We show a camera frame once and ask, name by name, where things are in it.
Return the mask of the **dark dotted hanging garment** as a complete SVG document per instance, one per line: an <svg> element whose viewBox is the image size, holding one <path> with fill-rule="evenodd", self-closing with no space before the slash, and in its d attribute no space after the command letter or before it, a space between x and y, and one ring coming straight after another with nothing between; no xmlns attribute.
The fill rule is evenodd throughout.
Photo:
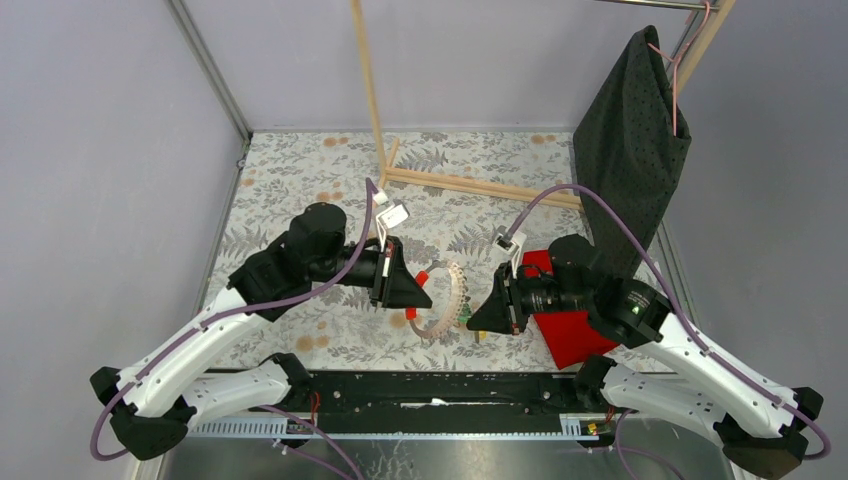
<svg viewBox="0 0 848 480"><path fill-rule="evenodd" d="M600 196L648 248L674 194L692 138L653 25L637 31L573 133L578 184Z"/></svg>

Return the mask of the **pink clothes hanger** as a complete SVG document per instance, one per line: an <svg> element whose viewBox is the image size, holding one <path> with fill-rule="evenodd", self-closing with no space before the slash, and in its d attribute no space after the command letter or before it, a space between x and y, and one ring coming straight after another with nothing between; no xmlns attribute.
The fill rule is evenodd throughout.
<svg viewBox="0 0 848 480"><path fill-rule="evenodd" d="M678 136L678 96L679 96L679 88L678 88L678 71L679 67L691 48L692 44L698 39L701 32L707 25L707 22L711 16L712 11L712 3L710 1L704 0L702 1L704 6L704 14L703 18L696 28L695 32L692 34L691 38L681 46L675 55L668 55L663 52L660 48L658 48L653 43L648 43L648 47L653 50L657 55L666 60L669 65L672 67L672 77L671 77L671 91L672 91L672 109L671 109L671 119L672 119L672 135L674 137Z"/></svg>

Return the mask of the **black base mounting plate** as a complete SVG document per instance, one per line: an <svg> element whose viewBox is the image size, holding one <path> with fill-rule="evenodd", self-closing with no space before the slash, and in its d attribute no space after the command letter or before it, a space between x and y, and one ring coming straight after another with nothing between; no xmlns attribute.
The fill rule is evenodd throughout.
<svg viewBox="0 0 848 480"><path fill-rule="evenodd" d="M572 374L324 370L295 386L276 408L309 420L367 416L582 415L617 413L600 394L578 388Z"/></svg>

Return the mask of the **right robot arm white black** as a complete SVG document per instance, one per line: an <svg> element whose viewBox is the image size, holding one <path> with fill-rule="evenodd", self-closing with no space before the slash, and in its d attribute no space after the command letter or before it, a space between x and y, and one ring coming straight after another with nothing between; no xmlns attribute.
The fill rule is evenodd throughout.
<svg viewBox="0 0 848 480"><path fill-rule="evenodd" d="M494 244L507 260L494 273L489 297L469 319L470 330L515 335L531 316L584 312L602 337L656 359L681 377L678 384L653 380L593 354L574 377L573 396L583 410L631 409L683 427L763 479L780 479L806 459L804 429L823 405L814 389L789 388L758 374L686 326L656 289L612 275L600 252L580 235L550 244L546 271L520 263L519 234L499 232Z"/></svg>

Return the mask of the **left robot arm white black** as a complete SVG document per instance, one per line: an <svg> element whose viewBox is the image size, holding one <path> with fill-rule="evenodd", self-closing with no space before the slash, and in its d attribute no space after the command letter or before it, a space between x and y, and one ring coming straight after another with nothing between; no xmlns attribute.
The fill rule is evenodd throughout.
<svg viewBox="0 0 848 480"><path fill-rule="evenodd" d="M368 213L377 237L345 241L347 217L334 204L315 203L294 217L265 249L249 256L227 284L166 344L137 363L103 367L90 379L124 451L156 458L194 427L234 412L277 405L296 411L309 401L311 377L293 354L277 353L257 367L215 380L207 369L242 338L334 285L368 292L378 308L428 308L431 298L408 271L403 246L390 229L405 221L400 203Z"/></svg>

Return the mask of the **large keyring with red handle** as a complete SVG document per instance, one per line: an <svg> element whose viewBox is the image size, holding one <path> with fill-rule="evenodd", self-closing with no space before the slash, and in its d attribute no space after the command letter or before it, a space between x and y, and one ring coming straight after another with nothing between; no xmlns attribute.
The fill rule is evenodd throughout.
<svg viewBox="0 0 848 480"><path fill-rule="evenodd" d="M446 286L436 293L435 313L419 314L423 307L405 310L405 318L413 333L422 340L436 340L449 333L459 323L468 303L467 277L455 261L435 261L415 276L416 284L425 287L433 273L445 273Z"/></svg>

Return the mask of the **floral patterned table mat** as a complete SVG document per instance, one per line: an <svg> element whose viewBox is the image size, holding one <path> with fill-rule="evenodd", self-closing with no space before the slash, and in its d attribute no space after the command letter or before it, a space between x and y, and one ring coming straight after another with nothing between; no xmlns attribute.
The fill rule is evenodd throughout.
<svg viewBox="0 0 848 480"><path fill-rule="evenodd" d="M425 173L492 181L543 190L573 177L570 132L400 132L395 165ZM282 234L290 220L316 202L332 203L347 216L347 238L358 239L366 178L377 178L378 160L367 132L260 133L252 141L234 195L208 291L215 294L247 257ZM502 256L495 231L510 225L523 203L435 187L389 182L388 196L409 218L395 229L408 269L455 261L467 277L468 303L488 297ZM425 286L435 313L445 273ZM366 291L336 286L280 320L248 335L217 361L247 369L273 353L294 353L308 368L355 370L552 371L554 360L535 324L517 336L487 334L482 342L464 326L422 340L400 310L375 309Z"/></svg>

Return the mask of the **red cloth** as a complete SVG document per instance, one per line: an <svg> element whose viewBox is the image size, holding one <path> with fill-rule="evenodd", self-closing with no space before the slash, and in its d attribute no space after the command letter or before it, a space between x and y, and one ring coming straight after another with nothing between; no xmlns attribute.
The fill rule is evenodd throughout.
<svg viewBox="0 0 848 480"><path fill-rule="evenodd" d="M521 310L537 323L557 368L576 365L618 346L589 325L586 282L577 266L550 258L546 250L523 255Z"/></svg>

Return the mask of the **green key tag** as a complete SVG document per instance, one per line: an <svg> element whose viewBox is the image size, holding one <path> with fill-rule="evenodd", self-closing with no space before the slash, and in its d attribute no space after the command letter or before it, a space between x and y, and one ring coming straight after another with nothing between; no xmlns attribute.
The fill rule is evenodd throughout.
<svg viewBox="0 0 848 480"><path fill-rule="evenodd" d="M464 303L457 316L457 324L460 326L465 326L472 314L473 312L471 306L468 303Z"/></svg>

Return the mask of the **aluminium frame post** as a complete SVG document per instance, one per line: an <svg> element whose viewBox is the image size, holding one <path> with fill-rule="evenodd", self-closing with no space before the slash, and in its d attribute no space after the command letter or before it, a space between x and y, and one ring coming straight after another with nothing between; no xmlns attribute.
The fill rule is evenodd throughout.
<svg viewBox="0 0 848 480"><path fill-rule="evenodd" d="M242 144L249 145L253 131L238 106L188 5L183 0L165 0L164 3Z"/></svg>

